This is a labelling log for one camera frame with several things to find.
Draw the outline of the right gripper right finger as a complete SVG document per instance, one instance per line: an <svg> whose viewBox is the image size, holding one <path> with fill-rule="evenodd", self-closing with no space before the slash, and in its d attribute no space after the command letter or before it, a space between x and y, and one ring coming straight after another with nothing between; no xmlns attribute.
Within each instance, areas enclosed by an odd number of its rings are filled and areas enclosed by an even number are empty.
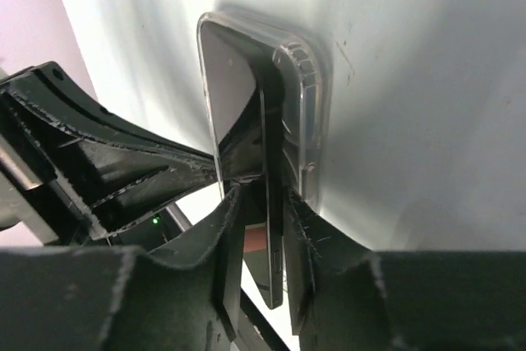
<svg viewBox="0 0 526 351"><path fill-rule="evenodd" d="M284 193L293 333L303 350L522 350L523 252L374 252Z"/></svg>

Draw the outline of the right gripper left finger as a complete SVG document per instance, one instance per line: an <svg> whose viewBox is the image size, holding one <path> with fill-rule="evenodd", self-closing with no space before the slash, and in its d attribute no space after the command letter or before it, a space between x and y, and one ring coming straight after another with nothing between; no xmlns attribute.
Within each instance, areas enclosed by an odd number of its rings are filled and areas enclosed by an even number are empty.
<svg viewBox="0 0 526 351"><path fill-rule="evenodd" d="M4 350L227 350L236 336L242 188L152 252L1 251Z"/></svg>

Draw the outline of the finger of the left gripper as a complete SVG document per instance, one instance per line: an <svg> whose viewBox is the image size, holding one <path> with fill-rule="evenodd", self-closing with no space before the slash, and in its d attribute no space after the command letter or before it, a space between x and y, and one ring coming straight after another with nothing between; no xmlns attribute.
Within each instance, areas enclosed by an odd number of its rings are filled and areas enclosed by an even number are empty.
<svg viewBox="0 0 526 351"><path fill-rule="evenodd" d="M110 113L55 62L1 81L1 221L101 239L214 183L208 154Z"/></svg>

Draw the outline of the black phone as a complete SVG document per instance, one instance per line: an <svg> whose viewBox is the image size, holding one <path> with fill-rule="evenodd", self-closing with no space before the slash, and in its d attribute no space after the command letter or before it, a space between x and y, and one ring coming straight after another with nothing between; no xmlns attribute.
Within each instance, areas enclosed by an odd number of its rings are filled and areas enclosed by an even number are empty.
<svg viewBox="0 0 526 351"><path fill-rule="evenodd" d="M246 227L266 226L266 249L244 253L244 261L266 306L275 309L283 303L284 78L262 45L234 38L233 47L248 57L255 89L214 152L216 173L224 192L236 184L248 187Z"/></svg>

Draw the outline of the clear transparent phone case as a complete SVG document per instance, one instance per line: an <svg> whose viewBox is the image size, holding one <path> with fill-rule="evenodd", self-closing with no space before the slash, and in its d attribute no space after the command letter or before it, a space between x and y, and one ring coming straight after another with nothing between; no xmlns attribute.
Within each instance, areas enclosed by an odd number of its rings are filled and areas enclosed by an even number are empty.
<svg viewBox="0 0 526 351"><path fill-rule="evenodd" d="M234 49L234 38L262 45L282 73L286 169L299 195L313 210L319 210L322 147L331 95L330 64L314 41L293 25L235 9L203 14L197 24L197 43L216 154L255 89L248 75L248 57Z"/></svg>

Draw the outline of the pink phone case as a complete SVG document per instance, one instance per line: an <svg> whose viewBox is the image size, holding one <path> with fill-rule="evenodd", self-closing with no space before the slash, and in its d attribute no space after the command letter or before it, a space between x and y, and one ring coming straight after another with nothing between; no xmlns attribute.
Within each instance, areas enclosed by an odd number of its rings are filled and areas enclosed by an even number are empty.
<svg viewBox="0 0 526 351"><path fill-rule="evenodd" d="M244 233L243 252L251 253L265 250L267 245L266 226L246 227Z"/></svg>

